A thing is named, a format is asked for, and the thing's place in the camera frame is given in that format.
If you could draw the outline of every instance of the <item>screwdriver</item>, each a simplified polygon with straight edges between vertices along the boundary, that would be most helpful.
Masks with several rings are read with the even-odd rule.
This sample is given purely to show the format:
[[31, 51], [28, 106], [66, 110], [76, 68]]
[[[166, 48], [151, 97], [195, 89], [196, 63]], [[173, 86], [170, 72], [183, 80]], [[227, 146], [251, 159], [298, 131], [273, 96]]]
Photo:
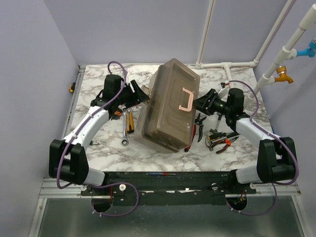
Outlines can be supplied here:
[[166, 172], [155, 172], [155, 173], [147, 173], [149, 176], [169, 176], [176, 175], [175, 173], [166, 173]]

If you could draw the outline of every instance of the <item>wrench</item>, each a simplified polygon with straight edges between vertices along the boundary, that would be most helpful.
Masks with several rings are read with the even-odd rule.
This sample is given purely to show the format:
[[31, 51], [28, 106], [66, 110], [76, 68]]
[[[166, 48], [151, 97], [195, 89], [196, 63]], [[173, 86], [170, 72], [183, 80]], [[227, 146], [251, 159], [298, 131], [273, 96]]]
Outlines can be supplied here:
[[128, 139], [127, 139], [127, 112], [123, 111], [123, 137], [122, 141], [120, 142], [122, 146], [128, 145]]

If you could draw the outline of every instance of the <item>brass fitting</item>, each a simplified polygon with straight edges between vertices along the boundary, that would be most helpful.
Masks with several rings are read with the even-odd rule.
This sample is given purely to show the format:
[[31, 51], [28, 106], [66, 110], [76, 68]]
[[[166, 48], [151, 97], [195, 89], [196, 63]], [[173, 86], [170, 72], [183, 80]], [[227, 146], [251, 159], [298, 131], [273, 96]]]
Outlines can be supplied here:
[[293, 79], [286, 74], [286, 66], [279, 66], [276, 69], [276, 73], [279, 77], [275, 78], [275, 82], [287, 81], [289, 84], [294, 82]]

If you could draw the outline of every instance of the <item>lavender wall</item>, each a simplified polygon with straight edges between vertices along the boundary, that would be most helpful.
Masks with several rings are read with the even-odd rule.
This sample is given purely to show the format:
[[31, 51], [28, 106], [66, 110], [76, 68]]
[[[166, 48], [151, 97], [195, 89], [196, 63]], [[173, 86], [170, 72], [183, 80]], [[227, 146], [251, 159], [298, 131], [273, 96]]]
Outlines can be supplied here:
[[[209, 0], [44, 0], [78, 64], [195, 64]], [[286, 0], [216, 1], [203, 62], [251, 61]]]
[[[314, 3], [313, 0], [296, 0], [255, 69], [257, 79], [266, 71], [277, 52], [286, 44]], [[315, 25], [303, 34], [294, 48], [305, 49], [314, 37], [316, 37]], [[287, 74], [294, 79], [294, 83], [268, 85], [261, 94], [275, 132], [282, 136], [290, 136], [295, 141], [300, 167], [298, 182], [303, 194], [305, 210], [316, 233], [316, 159], [313, 144], [316, 134], [316, 59], [298, 57], [284, 62], [284, 65], [287, 67]]]
[[0, 7], [0, 232], [27, 236], [78, 67], [42, 0]]

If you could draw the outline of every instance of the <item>pink handle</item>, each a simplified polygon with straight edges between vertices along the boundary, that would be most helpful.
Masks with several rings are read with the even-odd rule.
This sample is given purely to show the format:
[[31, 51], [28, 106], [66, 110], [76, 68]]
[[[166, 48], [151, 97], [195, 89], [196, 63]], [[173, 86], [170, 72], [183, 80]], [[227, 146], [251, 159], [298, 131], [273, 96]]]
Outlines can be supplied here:
[[193, 92], [187, 90], [186, 88], [182, 88], [182, 90], [186, 93], [188, 93], [190, 96], [189, 96], [189, 101], [188, 101], [188, 107], [185, 108], [185, 107], [182, 107], [181, 105], [179, 105], [179, 110], [183, 110], [183, 111], [186, 111], [186, 112], [190, 112], [192, 110], [192, 104], [193, 104]]

